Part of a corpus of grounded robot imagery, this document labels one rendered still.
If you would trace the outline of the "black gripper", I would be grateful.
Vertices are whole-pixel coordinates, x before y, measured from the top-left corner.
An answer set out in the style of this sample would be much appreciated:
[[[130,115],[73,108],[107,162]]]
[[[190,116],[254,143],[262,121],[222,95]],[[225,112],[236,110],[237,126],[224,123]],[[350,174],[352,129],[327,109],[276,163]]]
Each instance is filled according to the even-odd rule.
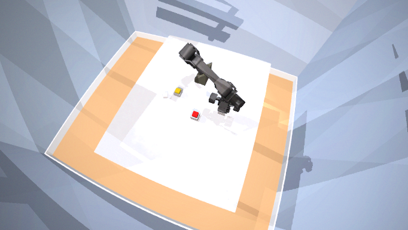
[[[211,95],[210,95],[210,97],[209,97],[209,102],[212,103],[212,104],[214,104],[214,103],[215,103],[215,100],[217,100],[217,101],[218,101],[218,104],[217,104],[218,106],[219,106],[219,101],[220,101],[221,99],[224,100],[224,102],[226,102],[226,100],[225,100],[223,97],[219,97],[219,96],[217,97],[217,96],[218,96],[217,93],[212,92]],[[237,110],[236,107],[235,107],[230,101],[229,101],[229,103],[230,103],[230,105],[229,105],[230,107],[234,107],[234,108],[233,108],[234,111],[239,112],[240,109]]]

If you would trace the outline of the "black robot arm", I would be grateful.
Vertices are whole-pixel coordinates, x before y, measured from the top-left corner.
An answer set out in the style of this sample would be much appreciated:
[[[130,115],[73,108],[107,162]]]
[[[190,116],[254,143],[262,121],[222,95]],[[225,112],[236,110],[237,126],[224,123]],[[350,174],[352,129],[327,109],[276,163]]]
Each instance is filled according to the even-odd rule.
[[[200,56],[200,52],[194,45],[192,45],[192,43],[187,43],[178,54],[184,62],[189,64],[193,69],[196,69],[200,73],[199,75],[206,75],[207,78],[214,83],[217,92],[226,100],[226,102],[222,99],[219,101],[217,109],[219,112],[226,114],[230,112],[231,108],[229,106],[229,101],[237,110],[245,104],[245,101],[237,94],[237,88],[230,81],[220,78],[209,66],[207,66],[203,58]]]

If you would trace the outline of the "red button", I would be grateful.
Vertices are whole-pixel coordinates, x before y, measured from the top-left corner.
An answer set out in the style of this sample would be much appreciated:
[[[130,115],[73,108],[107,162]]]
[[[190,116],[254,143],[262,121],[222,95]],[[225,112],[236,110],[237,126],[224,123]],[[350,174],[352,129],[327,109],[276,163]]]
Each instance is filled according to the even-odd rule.
[[[197,112],[197,111],[194,111],[194,110],[193,110],[193,112],[192,112],[190,118],[193,119],[193,120],[197,120],[197,121],[198,121],[199,116],[200,116],[200,112]]]

